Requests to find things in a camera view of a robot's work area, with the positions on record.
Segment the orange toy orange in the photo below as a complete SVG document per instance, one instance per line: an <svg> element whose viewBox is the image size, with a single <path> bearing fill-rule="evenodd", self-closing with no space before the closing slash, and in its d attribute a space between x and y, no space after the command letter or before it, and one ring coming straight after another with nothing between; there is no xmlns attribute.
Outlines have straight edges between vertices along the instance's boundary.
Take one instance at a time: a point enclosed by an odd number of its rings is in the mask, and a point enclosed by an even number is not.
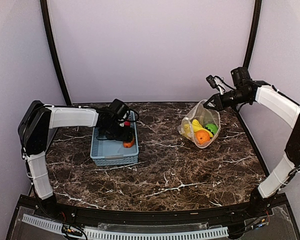
<svg viewBox="0 0 300 240"><path fill-rule="evenodd" d="M195 133L195 142L203 145L211 140L210 134L205 130L199 130Z"/></svg>

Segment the green toy watermelon ball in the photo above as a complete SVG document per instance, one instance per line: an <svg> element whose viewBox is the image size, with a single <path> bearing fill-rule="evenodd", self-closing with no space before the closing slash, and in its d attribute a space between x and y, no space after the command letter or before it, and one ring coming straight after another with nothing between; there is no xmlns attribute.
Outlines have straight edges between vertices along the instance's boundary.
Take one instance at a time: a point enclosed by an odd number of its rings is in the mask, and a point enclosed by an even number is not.
<svg viewBox="0 0 300 240"><path fill-rule="evenodd" d="M218 132L218 130L219 130L218 126L217 126L216 124L214 124L214 123L208 123L208 124L206 124L206 125L204 126L204 128L205 128L206 130L208 130L210 133L212 133L213 136L214 136L214 135Z"/></svg>

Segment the clear dotted zip bag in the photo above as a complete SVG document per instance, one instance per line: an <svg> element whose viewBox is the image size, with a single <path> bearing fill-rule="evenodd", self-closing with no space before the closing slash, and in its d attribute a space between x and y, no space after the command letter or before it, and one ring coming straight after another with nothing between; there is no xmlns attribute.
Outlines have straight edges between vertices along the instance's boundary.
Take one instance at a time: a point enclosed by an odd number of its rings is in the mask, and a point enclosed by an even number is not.
<svg viewBox="0 0 300 240"><path fill-rule="evenodd" d="M221 118L218 111L204 106L207 99L198 102L181 120L177 130L180 135L192 141L198 148L205 149L218 137Z"/></svg>

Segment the yellow toy banana bunch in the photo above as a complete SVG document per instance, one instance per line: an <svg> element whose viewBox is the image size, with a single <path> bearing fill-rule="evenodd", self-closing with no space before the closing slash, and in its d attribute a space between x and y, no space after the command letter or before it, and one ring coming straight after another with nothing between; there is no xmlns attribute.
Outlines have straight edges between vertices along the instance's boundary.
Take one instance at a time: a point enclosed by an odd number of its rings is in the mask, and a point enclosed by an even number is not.
<svg viewBox="0 0 300 240"><path fill-rule="evenodd" d="M191 124L192 124L194 133L197 133L198 131L205 131L209 134L210 138L213 137L212 133L209 132L207 129L205 129L197 119L194 119Z"/></svg>

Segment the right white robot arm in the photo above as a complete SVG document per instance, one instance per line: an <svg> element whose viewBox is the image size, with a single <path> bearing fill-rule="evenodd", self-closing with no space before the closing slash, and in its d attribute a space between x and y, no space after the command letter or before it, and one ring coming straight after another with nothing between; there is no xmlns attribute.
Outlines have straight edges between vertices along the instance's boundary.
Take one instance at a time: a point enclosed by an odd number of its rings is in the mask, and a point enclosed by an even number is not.
<svg viewBox="0 0 300 240"><path fill-rule="evenodd" d="M269 176L257 187L256 193L263 199L272 197L288 185L300 171L300 104L284 95L273 85L263 80L253 80L247 67L231 71L234 88L220 90L212 95L204 107L222 111L228 107L239 110L239 105L256 103L265 110L261 114L260 133L267 134L265 142L278 148L285 143L282 159L273 163Z"/></svg>

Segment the blue perforated plastic basket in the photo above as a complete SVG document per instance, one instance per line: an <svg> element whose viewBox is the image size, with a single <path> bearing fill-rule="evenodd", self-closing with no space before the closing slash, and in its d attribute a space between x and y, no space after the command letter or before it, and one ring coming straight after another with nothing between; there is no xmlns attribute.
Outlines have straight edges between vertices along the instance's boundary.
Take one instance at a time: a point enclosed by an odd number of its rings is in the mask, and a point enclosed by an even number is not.
<svg viewBox="0 0 300 240"><path fill-rule="evenodd" d="M135 143L131 148L123 146L124 141L110 140L105 137L108 130L118 120L123 119L129 109L112 110L110 107L99 109L97 125L93 129L90 158L98 167L128 165L138 162L139 146L136 123L131 123L134 130Z"/></svg>

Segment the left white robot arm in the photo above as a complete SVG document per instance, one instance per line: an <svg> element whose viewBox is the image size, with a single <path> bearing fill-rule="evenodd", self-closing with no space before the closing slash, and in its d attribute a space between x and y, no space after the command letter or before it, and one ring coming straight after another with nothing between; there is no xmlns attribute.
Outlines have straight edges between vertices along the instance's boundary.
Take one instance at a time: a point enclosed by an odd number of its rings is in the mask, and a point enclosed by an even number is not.
<svg viewBox="0 0 300 240"><path fill-rule="evenodd" d="M62 128L97 128L100 137L134 145L137 134L131 126L139 120L139 114L126 103L114 99L102 107L88 105L53 105L34 100L17 128L21 157L27 176L41 203L41 210L50 218L57 218L60 206L51 198L54 191L47 167L47 151L53 134Z"/></svg>

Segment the yellow toy pear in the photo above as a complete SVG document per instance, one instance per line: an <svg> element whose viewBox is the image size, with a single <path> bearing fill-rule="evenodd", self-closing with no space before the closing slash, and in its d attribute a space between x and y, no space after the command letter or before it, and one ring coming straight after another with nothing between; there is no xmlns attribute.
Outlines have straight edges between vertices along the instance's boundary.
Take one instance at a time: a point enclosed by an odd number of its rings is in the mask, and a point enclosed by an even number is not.
<svg viewBox="0 0 300 240"><path fill-rule="evenodd" d="M184 137L191 139L193 136L193 131L192 131L192 127L186 123L181 127L181 135L183 135Z"/></svg>

